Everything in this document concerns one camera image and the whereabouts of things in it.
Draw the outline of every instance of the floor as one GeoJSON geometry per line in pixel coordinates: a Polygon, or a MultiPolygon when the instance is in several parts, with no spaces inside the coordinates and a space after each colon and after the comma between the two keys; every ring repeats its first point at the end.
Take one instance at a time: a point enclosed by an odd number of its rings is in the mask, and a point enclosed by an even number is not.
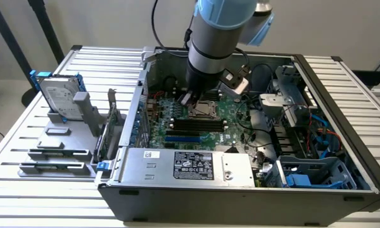
{"type": "Polygon", "coordinates": [[[0,132],[4,135],[25,110],[21,96],[29,88],[27,80],[0,80],[0,132]]]}

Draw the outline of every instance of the warning label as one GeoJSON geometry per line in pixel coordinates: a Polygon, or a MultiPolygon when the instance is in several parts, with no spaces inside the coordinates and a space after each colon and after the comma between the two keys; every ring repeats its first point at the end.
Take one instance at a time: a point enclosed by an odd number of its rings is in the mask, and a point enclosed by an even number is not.
{"type": "Polygon", "coordinates": [[[175,152],[174,177],[176,179],[215,179],[212,153],[175,152]]]}

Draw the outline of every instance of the sticker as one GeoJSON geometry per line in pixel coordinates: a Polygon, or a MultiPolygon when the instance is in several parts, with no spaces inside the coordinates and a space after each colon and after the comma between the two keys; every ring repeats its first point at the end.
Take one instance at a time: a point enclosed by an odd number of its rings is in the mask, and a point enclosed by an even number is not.
{"type": "Polygon", "coordinates": [[[47,92],[57,113],[68,119],[81,120],[81,112],[73,101],[76,93],[71,92],[67,88],[52,86],[47,87],[47,92]]]}
{"type": "Polygon", "coordinates": [[[159,158],[160,157],[160,151],[145,151],[144,152],[144,158],[159,158]]]}
{"type": "Polygon", "coordinates": [[[212,153],[175,152],[175,179],[215,180],[212,153]]]}

